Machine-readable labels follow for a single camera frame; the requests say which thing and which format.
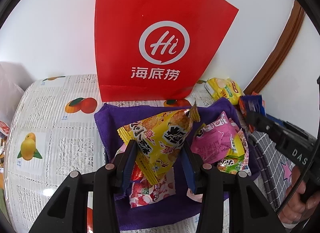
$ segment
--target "human hand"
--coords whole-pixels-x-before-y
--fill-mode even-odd
[[[292,189],[292,186],[296,183],[300,176],[300,170],[297,166],[292,169],[291,174],[291,185],[285,191],[287,196]],[[296,192],[293,194],[292,198],[289,200],[287,205],[279,214],[279,219],[282,223],[291,224],[293,221],[299,221],[309,218],[315,211],[317,205],[320,202],[320,191],[314,193],[304,204],[300,200],[300,195],[306,190],[306,183],[302,181],[297,188]]]

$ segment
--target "brown wooden frame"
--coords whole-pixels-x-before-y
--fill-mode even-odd
[[[271,52],[270,56],[253,78],[247,88],[244,90],[246,95],[251,95],[253,91],[260,93],[264,86],[269,82],[275,72],[278,70],[301,29],[305,11],[301,5],[295,0],[289,20],[284,27],[284,30],[278,40],[275,49]]]

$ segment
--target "purple fabric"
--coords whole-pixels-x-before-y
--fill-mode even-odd
[[[104,104],[99,112],[95,113],[94,118],[105,147],[106,161],[111,160],[123,144],[122,139],[117,133],[118,128],[162,112],[177,109],[185,109],[185,107],[116,107]],[[193,129],[187,137],[187,141],[190,144],[195,131],[201,124],[212,123],[218,118],[222,111],[225,111],[228,118],[232,118],[234,122],[241,127],[234,106],[225,98],[219,99],[210,107],[199,107],[198,111],[201,121],[194,123]],[[250,145],[249,151],[253,151],[253,147]],[[249,155],[249,167],[252,171],[252,177],[255,179],[259,175],[260,170],[253,154]],[[188,185],[179,158],[173,168],[176,185],[175,195],[152,205],[133,209],[130,208],[128,197],[115,201],[120,230],[145,229],[174,224],[200,212],[201,203],[187,197]]]

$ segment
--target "red paper bag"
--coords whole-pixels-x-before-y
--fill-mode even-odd
[[[96,0],[102,101],[185,98],[237,12],[225,0]]]

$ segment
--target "white circular logo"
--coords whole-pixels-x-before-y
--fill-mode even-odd
[[[190,45],[187,30],[174,21],[159,21],[141,35],[139,50],[145,60],[156,65],[167,65],[181,59]]]

